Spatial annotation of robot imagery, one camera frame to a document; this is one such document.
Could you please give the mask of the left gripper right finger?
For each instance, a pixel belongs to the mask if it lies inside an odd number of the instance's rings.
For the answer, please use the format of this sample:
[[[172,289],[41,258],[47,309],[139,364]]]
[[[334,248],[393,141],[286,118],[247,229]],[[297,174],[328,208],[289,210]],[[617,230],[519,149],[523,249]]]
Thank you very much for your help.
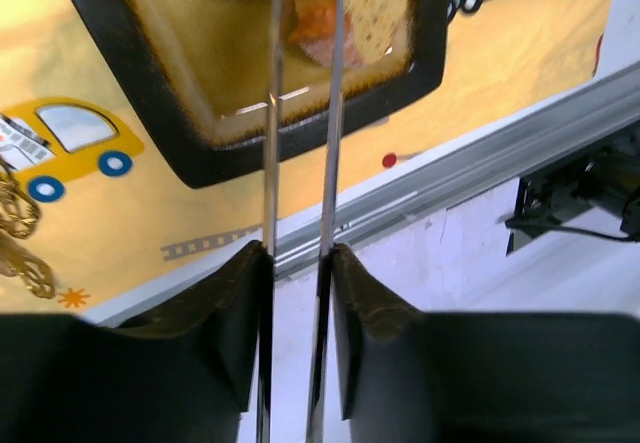
[[[342,416],[355,442],[635,442],[639,322],[424,312],[343,244],[330,257]]]

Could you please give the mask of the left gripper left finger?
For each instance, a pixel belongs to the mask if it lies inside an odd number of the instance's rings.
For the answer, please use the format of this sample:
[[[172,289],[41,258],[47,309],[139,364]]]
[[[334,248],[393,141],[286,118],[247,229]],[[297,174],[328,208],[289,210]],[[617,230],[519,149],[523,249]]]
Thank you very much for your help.
[[[252,241],[117,328],[68,314],[3,316],[2,440],[235,441],[270,273],[270,258]]]

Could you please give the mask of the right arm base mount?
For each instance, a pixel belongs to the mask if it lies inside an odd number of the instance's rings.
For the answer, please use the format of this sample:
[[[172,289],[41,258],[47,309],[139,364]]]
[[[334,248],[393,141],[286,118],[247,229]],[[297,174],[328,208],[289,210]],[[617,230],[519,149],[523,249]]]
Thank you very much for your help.
[[[619,223],[620,235],[570,227],[598,208]],[[514,213],[505,221],[507,252],[548,233],[622,243],[639,241],[639,126],[598,140],[520,178]]]

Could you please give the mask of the herb bread slice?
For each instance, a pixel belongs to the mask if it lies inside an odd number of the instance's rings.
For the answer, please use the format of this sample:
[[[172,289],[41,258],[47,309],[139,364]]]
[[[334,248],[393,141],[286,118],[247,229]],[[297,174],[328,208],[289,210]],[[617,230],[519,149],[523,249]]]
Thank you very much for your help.
[[[359,68],[380,60],[404,22],[409,0],[343,0],[344,60]],[[334,47],[336,0],[294,0],[297,16],[289,42],[309,58],[329,66]]]

